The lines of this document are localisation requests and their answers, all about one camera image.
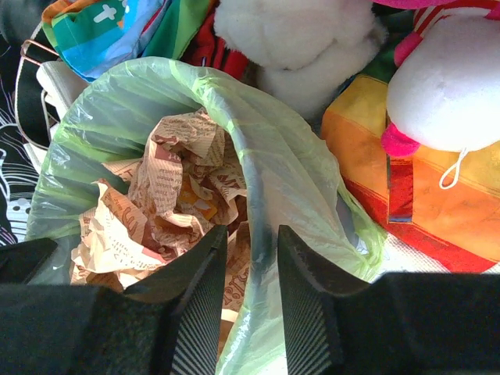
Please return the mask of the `crumpled printed waste paper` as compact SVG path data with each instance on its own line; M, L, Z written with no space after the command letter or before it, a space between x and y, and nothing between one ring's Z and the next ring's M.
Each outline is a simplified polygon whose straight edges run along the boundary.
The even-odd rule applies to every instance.
M122 291L195 247L215 226L227 228L220 341L242 306L251 239L247 187L230 135L204 109L162 118L137 159L107 162L128 186L98 180L98 203L80 215L71 252L72 284Z

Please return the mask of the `green plastic trash bag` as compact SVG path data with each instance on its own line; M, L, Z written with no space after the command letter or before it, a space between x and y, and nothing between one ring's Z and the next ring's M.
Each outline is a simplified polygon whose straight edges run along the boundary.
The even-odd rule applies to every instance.
M252 261L245 298L218 374L287 371L277 270L277 232L291 227L309 247L365 281L380 271L385 235L347 191L338 161L294 110L215 69L159 57L101 75L61 122L41 168L27 240L59 248L40 282L67 283L79 215L97 200L95 181L122 188L108 161L140 156L168 115L204 107L231 136L248 188Z

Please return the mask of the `cream canvas tote bag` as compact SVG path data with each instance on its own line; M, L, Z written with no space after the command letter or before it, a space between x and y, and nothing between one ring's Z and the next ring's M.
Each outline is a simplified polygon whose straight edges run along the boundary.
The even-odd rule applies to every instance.
M37 172L60 121L88 86L58 54L40 41L26 40L20 49L16 77L15 117L24 148Z

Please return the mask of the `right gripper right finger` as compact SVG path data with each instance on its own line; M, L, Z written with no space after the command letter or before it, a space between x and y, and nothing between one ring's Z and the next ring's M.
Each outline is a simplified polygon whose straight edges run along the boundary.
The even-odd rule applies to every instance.
M386 273L368 283L290 227L277 262L291 374L496 374L499 277Z

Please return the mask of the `colourful cartoon fabric bag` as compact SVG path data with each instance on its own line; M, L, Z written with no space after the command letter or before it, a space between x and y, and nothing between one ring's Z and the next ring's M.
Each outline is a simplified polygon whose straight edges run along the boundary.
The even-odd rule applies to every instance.
M59 58L87 82L127 60L180 59L213 1L55 1L41 25Z

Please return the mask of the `white pink plush doll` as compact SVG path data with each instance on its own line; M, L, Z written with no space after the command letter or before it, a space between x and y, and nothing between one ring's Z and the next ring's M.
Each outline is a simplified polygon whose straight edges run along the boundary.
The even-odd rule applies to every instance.
M414 9L387 87L385 152L420 146L472 152L499 139L499 3L453 1Z

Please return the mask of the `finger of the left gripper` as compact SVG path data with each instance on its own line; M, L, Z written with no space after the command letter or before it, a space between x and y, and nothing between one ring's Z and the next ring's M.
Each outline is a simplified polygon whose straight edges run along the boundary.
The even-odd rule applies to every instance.
M49 238L2 246L0 282L27 284L56 248L57 244Z

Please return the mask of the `white plush bear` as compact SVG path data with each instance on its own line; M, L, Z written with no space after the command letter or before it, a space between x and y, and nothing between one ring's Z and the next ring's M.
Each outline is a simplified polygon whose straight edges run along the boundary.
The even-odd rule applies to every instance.
M363 70L388 32L370 1L221 1L214 30L256 64L257 87L306 120Z

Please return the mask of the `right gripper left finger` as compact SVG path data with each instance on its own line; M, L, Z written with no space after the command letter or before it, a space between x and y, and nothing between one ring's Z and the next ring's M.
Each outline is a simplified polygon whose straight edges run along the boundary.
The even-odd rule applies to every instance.
M102 286L1 286L4 374L212 374L227 229L212 228L122 292Z

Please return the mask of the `magenta fabric bag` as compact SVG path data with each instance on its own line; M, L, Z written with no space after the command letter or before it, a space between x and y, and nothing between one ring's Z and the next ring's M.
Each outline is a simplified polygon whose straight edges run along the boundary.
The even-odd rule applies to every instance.
M453 0L373 0L373 2L395 9L421 9L432 5L448 4Z

